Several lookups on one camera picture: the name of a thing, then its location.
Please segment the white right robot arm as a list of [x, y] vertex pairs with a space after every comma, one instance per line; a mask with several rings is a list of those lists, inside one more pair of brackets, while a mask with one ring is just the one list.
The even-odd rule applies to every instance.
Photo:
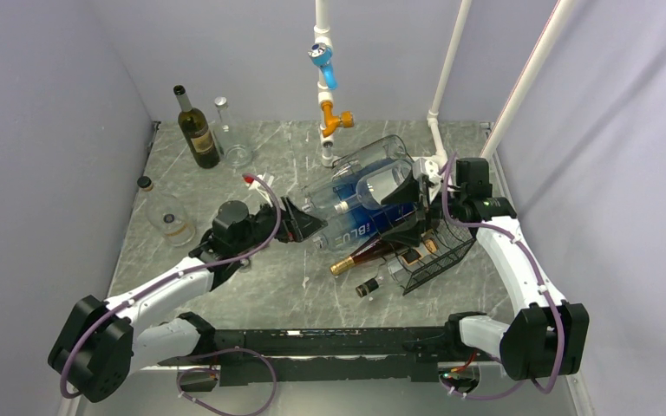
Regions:
[[486, 159], [457, 159], [444, 172], [387, 169], [383, 179], [364, 188], [380, 205], [415, 205], [413, 216], [388, 231], [388, 240], [421, 235], [434, 218], [467, 229], [491, 258], [513, 319], [505, 324], [480, 312], [451, 315], [442, 339], [448, 356], [463, 360], [474, 350], [486, 353], [512, 380], [529, 380], [542, 393], [549, 393], [559, 376], [579, 370], [589, 314], [582, 304], [568, 302], [542, 270], [513, 206], [493, 195]]

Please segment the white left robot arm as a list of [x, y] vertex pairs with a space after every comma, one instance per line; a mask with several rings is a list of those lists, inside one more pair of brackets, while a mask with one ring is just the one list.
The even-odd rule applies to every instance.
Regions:
[[121, 295], [75, 304], [48, 357], [62, 395], [99, 402], [144, 367], [174, 357], [208, 361], [218, 349], [212, 324], [192, 312], [160, 318], [217, 289], [272, 240], [303, 242], [327, 224], [287, 197], [255, 214], [241, 201], [223, 203], [199, 244], [170, 270]]

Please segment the clear bottle dark label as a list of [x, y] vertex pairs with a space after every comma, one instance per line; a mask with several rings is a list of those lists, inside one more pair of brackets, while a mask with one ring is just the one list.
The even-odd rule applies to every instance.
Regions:
[[253, 159], [253, 149], [246, 136], [239, 131], [238, 124], [232, 117], [228, 100], [224, 96], [218, 96], [214, 99], [214, 105], [219, 117], [217, 135], [225, 161], [233, 167], [250, 165]]

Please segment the dark green wine bottle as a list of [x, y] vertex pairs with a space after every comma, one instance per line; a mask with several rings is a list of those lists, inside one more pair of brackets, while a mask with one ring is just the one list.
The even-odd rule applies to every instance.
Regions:
[[174, 86], [173, 93], [180, 106], [178, 125], [196, 164], [203, 169], [215, 167], [220, 154], [204, 113], [190, 102], [182, 85]]

